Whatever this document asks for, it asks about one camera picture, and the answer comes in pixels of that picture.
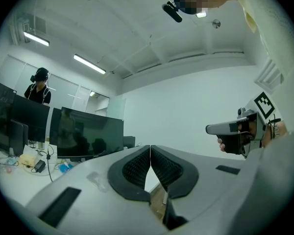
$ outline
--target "ceiling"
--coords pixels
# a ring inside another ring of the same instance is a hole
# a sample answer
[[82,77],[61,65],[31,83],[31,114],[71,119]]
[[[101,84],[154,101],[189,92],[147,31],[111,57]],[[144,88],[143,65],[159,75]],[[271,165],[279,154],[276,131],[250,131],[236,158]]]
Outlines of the ceiling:
[[[122,78],[172,60],[216,52],[242,52],[243,9],[229,1],[207,17],[176,23],[162,10],[169,0],[23,0],[18,13],[36,17],[45,31]],[[212,27],[217,19],[221,27]]]

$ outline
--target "air vent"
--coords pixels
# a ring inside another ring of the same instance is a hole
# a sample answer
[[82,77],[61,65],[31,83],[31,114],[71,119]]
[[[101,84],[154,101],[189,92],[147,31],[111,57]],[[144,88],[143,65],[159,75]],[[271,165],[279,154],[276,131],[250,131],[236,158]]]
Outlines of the air vent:
[[272,94],[282,84],[283,80],[283,75],[276,64],[268,59],[254,82],[266,92]]

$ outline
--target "ceiling light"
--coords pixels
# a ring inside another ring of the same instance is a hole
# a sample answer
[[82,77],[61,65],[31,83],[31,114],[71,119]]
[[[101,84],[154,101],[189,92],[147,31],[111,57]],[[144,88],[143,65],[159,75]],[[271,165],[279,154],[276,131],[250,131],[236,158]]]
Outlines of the ceiling light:
[[45,39],[43,39],[43,38],[41,38],[41,37],[37,37],[37,36],[35,36],[35,35],[33,35],[33,34],[27,32],[27,31],[24,31],[24,35],[25,35],[27,38],[30,38],[30,39],[32,39],[32,40],[34,40],[34,41],[36,41],[36,42],[39,42],[39,43],[41,43],[41,44],[43,44],[43,45],[45,45],[45,46],[49,46],[49,45],[50,45],[50,42],[49,42],[49,41],[47,41],[47,40],[45,40]]
[[204,18],[204,17],[207,16],[207,14],[206,14],[206,11],[203,11],[203,12],[200,12],[200,13],[196,14],[196,16],[197,16],[198,18]]
[[87,65],[88,67],[90,67],[90,68],[92,68],[92,69],[100,72],[101,74],[105,74],[106,73],[106,71],[103,70],[102,68],[99,68],[98,66],[92,64],[91,62],[87,61],[86,59],[80,57],[77,54],[74,55],[74,59],[77,60],[77,61],[79,61],[79,62],[81,62],[81,63],[83,63],[83,64],[85,64],[85,65]]

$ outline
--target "person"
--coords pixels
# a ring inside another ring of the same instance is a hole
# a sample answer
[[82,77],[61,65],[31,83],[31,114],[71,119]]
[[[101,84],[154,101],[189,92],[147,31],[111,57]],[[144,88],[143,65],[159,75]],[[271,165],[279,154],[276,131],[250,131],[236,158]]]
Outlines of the person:
[[39,68],[34,76],[35,84],[31,84],[24,93],[24,97],[40,104],[49,106],[51,92],[46,86],[48,80],[48,70]]
[[[182,11],[195,14],[217,8],[229,0],[174,0]],[[261,41],[268,56],[279,68],[284,79],[294,70],[294,25],[277,0],[237,0],[243,7],[247,25],[255,33],[259,31]],[[280,137],[287,133],[284,122],[277,123]],[[256,127],[250,125],[250,137],[254,137]],[[264,134],[262,145],[271,142],[270,128]],[[221,151],[225,145],[218,139]]]

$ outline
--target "white desk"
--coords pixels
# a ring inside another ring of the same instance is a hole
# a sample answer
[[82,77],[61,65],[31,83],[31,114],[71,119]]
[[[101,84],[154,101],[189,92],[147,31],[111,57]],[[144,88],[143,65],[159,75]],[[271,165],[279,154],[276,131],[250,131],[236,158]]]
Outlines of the white desk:
[[[48,143],[45,144],[45,150],[47,151]],[[51,157],[51,160],[54,158],[53,156],[57,156],[56,147],[54,148],[54,154]],[[0,163],[5,162],[5,158],[7,154],[0,152]],[[49,164],[49,167],[54,167],[55,164]],[[28,168],[25,165],[19,164],[18,166],[14,166],[15,168],[11,173],[7,173],[3,170],[4,165],[0,165],[0,190],[4,196],[12,198],[19,202],[21,205],[26,206],[27,203],[44,187],[51,183],[50,177],[48,173],[44,173],[45,176],[39,175],[39,173],[29,172]],[[50,170],[50,174],[52,180],[56,180],[63,173],[59,169]]]

